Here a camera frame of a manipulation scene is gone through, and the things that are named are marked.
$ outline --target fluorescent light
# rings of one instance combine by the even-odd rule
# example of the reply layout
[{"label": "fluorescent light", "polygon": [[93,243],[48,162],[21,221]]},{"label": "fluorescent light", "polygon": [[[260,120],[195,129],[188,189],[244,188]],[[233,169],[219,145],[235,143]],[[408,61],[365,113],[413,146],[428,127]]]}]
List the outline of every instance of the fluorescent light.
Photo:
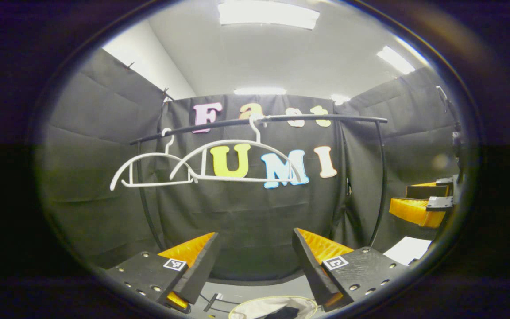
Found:
[{"label": "fluorescent light", "polygon": [[377,56],[387,61],[395,69],[403,74],[409,74],[414,71],[414,67],[408,63],[402,56],[399,56],[393,49],[385,46],[383,50],[377,52]]},{"label": "fluorescent light", "polygon": [[287,90],[277,87],[245,87],[242,89],[235,89],[233,93],[237,95],[283,95],[287,93]]},{"label": "fluorescent light", "polygon": [[339,94],[332,94],[330,95],[330,99],[334,100],[335,105],[342,105],[342,103],[349,101],[351,98]]},{"label": "fluorescent light", "polygon": [[269,1],[231,1],[218,5],[220,24],[274,23],[314,29],[319,12]]},{"label": "fluorescent light", "polygon": [[413,47],[411,47],[407,42],[404,42],[402,39],[397,38],[397,42],[401,44],[405,49],[407,49],[410,53],[413,54],[415,58],[417,58],[420,62],[424,63],[425,65],[428,65],[429,62]]}]

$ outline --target hanger hook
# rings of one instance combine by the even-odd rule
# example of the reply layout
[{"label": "hanger hook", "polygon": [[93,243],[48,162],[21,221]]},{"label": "hanger hook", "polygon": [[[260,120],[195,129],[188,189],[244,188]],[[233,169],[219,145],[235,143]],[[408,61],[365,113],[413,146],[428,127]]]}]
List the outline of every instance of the hanger hook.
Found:
[{"label": "hanger hook", "polygon": [[[160,135],[164,137],[164,134],[168,131],[172,131],[172,129],[170,127],[167,127],[164,130],[162,130]],[[165,154],[168,154],[168,147],[170,147],[172,145],[172,143],[174,143],[174,135],[170,138],[170,142],[168,142],[168,144],[166,144],[166,146],[164,147]]]},{"label": "hanger hook", "polygon": [[261,143],[261,132],[259,132],[259,129],[255,127],[254,121],[257,119],[262,119],[264,116],[259,113],[252,113],[249,115],[249,125],[251,126],[251,129],[255,132],[255,141],[257,143]]}]

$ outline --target white paper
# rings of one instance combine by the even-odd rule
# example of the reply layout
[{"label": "white paper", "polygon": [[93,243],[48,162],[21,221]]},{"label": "white paper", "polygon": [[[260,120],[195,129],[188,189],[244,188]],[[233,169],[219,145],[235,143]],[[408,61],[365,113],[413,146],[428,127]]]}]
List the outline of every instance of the white paper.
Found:
[{"label": "white paper", "polygon": [[396,262],[408,265],[413,259],[420,259],[428,250],[432,241],[405,237],[387,250],[384,255]]}]

